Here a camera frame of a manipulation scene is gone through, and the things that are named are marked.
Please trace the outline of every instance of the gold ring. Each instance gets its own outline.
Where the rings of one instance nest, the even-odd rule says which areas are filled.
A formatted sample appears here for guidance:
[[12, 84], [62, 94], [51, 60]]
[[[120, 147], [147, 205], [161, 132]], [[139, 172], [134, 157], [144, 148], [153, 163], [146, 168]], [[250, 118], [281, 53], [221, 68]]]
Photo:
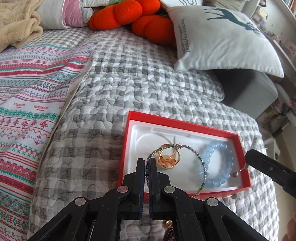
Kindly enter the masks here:
[[[158, 157], [158, 160], [156, 161], [156, 163], [159, 166], [161, 166], [162, 168], [173, 169], [175, 167], [175, 165], [177, 165], [178, 162], [180, 161], [180, 153], [179, 153], [178, 149], [176, 147], [172, 147], [172, 148], [174, 148], [176, 150], [172, 156], [161, 155], [165, 149], [161, 150], [160, 153], [158, 152], [159, 157]], [[173, 156], [175, 155], [176, 152], [178, 153], [178, 160], [175, 160], [175, 158], [173, 158]]]

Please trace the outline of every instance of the blue bead bracelet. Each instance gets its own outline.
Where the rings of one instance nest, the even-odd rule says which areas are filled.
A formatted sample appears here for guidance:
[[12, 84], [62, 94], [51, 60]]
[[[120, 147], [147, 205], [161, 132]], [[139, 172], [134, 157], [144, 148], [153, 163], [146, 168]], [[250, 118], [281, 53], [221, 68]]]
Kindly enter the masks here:
[[233, 172], [232, 167], [234, 165], [234, 158], [233, 158], [232, 150], [228, 148], [227, 144], [224, 142], [213, 141], [210, 143], [210, 145], [207, 147], [207, 149], [202, 155], [202, 159], [203, 159], [203, 162], [205, 163], [205, 166], [200, 165], [199, 167], [199, 170], [201, 171], [200, 173], [201, 179], [203, 179], [203, 172], [208, 170], [210, 158], [216, 149], [220, 149], [224, 151], [225, 169], [222, 171], [220, 175], [212, 179], [210, 178], [210, 175], [207, 173], [206, 182], [205, 182], [206, 188], [220, 187], [223, 183], [225, 183], [230, 178], [231, 173]]

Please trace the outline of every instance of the orange plush toy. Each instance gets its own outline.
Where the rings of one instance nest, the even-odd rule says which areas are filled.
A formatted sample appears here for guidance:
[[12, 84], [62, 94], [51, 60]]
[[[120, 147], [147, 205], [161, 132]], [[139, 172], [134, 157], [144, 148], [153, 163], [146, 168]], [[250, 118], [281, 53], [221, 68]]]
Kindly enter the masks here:
[[152, 15], [160, 8], [159, 0], [119, 0], [92, 15], [92, 30], [110, 30], [130, 24], [141, 16]]
[[170, 18], [150, 15], [138, 18], [132, 24], [133, 32], [158, 45], [176, 47], [174, 25]]

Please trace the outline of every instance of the gray checkered quilt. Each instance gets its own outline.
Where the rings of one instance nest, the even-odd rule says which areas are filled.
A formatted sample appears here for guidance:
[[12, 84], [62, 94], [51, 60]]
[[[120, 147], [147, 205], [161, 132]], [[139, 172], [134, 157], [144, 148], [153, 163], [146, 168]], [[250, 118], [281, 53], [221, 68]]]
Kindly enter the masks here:
[[[254, 119], [220, 103], [221, 85], [210, 71], [176, 72], [176, 51], [124, 28], [45, 31], [41, 42], [76, 46], [98, 42], [90, 73], [61, 119], [41, 164], [29, 219], [29, 237], [78, 196], [93, 199], [117, 185], [129, 110], [237, 133], [244, 150], [260, 135]], [[260, 139], [257, 150], [265, 153]], [[278, 237], [274, 185], [249, 168], [252, 188], [222, 201], [269, 240]], [[162, 240], [161, 221], [123, 221], [121, 240]]]

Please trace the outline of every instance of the pillow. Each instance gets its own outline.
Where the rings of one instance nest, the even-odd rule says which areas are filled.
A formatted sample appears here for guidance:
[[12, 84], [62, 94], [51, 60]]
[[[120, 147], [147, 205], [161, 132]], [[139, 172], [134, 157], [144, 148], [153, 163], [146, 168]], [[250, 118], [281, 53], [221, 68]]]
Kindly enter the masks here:
[[254, 69], [284, 76], [271, 43], [243, 13], [206, 6], [172, 7], [167, 12], [178, 50], [175, 70]]
[[202, 0], [160, 0], [163, 8], [176, 7], [176, 6], [202, 6]]
[[101, 7], [108, 6], [111, 3], [116, 2], [117, 0], [80, 0], [80, 4], [83, 7]]
[[44, 0], [36, 12], [43, 29], [67, 29], [87, 26], [93, 10], [83, 8], [79, 0]]

